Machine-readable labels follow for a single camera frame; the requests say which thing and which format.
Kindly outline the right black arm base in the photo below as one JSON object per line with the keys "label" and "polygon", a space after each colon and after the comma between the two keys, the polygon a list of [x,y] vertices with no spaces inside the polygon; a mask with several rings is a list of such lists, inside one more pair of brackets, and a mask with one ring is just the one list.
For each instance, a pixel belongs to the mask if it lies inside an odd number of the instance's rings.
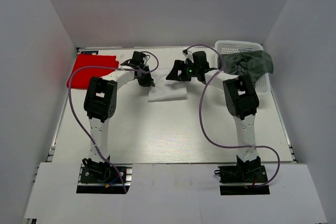
{"label": "right black arm base", "polygon": [[268,181],[263,165],[246,175],[237,166],[219,166],[214,170],[214,175],[219,178],[221,196],[270,195],[268,185],[260,186]]}

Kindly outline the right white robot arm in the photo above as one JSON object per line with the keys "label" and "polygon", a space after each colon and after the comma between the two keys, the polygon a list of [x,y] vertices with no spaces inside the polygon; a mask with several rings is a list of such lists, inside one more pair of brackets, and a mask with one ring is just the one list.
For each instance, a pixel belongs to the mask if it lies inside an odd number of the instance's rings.
{"label": "right white robot arm", "polygon": [[[175,60],[166,80],[190,82],[196,78],[205,84],[202,92],[198,116],[205,138],[213,145],[225,149],[237,149],[237,175],[247,182],[260,169],[261,161],[256,150],[254,122],[259,107],[259,99],[248,75],[237,76],[225,73],[221,69],[211,68],[204,51],[197,51],[185,60]],[[237,132],[237,146],[224,146],[210,140],[205,133],[202,120],[202,104],[208,86],[224,91],[228,112],[233,117]]]}

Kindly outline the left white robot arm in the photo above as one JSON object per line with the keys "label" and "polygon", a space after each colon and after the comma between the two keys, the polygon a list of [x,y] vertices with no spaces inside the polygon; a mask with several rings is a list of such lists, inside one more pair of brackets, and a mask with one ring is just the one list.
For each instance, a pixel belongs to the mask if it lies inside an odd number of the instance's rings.
{"label": "left white robot arm", "polygon": [[134,80],[141,87],[155,86],[148,65],[150,56],[147,51],[134,51],[132,58],[123,62],[117,70],[102,77],[92,77],[89,81],[83,107],[90,123],[88,160],[100,163],[93,168],[93,176],[98,181],[104,182],[111,175],[111,168],[104,163],[110,160],[108,130],[117,107],[117,91]]}

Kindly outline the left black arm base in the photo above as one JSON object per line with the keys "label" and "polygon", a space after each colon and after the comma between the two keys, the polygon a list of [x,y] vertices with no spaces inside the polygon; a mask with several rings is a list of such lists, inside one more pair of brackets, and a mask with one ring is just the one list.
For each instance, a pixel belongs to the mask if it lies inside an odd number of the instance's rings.
{"label": "left black arm base", "polygon": [[90,158],[82,160],[77,194],[124,195],[131,185],[132,167],[113,168],[106,162],[95,162]]}

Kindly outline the white t shirt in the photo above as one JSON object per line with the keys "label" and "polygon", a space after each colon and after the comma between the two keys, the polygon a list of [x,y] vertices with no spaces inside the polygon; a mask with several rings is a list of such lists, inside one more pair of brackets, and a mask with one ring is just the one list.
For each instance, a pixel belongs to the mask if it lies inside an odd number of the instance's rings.
{"label": "white t shirt", "polygon": [[168,68],[159,68],[152,73],[155,86],[149,90],[148,102],[176,101],[187,98],[186,83],[166,80],[169,73]]}

